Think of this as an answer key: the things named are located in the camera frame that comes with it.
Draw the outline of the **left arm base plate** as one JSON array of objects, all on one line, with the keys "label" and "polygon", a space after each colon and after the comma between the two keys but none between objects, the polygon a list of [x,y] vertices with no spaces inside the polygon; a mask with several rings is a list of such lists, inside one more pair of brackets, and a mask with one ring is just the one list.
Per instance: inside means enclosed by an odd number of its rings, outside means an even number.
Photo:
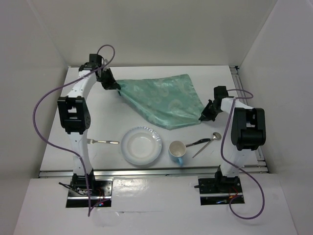
[{"label": "left arm base plate", "polygon": [[[71,184],[59,182],[59,185],[68,190],[66,208],[88,208],[89,198],[87,188],[75,189]],[[113,179],[100,180],[90,188],[90,207],[106,208],[112,205]]]}]

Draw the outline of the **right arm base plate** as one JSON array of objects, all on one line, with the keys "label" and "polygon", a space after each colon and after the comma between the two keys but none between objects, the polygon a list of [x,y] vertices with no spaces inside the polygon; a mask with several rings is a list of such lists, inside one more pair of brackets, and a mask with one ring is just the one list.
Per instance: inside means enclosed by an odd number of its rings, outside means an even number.
[{"label": "right arm base plate", "polygon": [[240,179],[236,177],[233,182],[217,181],[214,178],[199,178],[194,186],[199,191],[200,203],[206,205],[228,205],[233,199],[233,204],[244,204],[243,189]]}]

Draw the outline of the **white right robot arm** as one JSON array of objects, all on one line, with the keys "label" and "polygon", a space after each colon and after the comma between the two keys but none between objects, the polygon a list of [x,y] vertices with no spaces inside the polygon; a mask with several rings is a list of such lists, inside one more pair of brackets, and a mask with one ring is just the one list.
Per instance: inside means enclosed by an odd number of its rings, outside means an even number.
[{"label": "white right robot arm", "polygon": [[213,186],[219,192],[237,185],[249,153],[266,142],[265,111],[250,107],[234,97],[209,100],[200,120],[214,121],[219,113],[229,114],[221,143],[223,163],[215,173]]}]

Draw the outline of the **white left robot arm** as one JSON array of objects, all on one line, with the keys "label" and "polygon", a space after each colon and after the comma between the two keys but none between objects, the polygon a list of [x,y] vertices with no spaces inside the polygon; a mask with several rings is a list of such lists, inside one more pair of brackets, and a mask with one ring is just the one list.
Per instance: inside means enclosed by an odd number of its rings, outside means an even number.
[{"label": "white left robot arm", "polygon": [[86,99],[96,82],[106,90],[117,90],[120,86],[114,79],[112,71],[102,62],[86,62],[79,68],[80,80],[66,96],[58,98],[57,105],[61,126],[68,134],[71,149],[74,152],[74,169],[71,184],[85,195],[96,191],[93,167],[91,166],[87,133],[91,125],[91,116]]}]

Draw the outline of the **green damask cloth placemat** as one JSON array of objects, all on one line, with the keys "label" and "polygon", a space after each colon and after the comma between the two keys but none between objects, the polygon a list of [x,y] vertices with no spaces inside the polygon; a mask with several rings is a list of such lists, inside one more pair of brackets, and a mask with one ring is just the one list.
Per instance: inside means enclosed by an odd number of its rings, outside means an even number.
[{"label": "green damask cloth placemat", "polygon": [[126,102],[149,123],[174,130],[200,124],[204,106],[188,74],[117,82]]}]

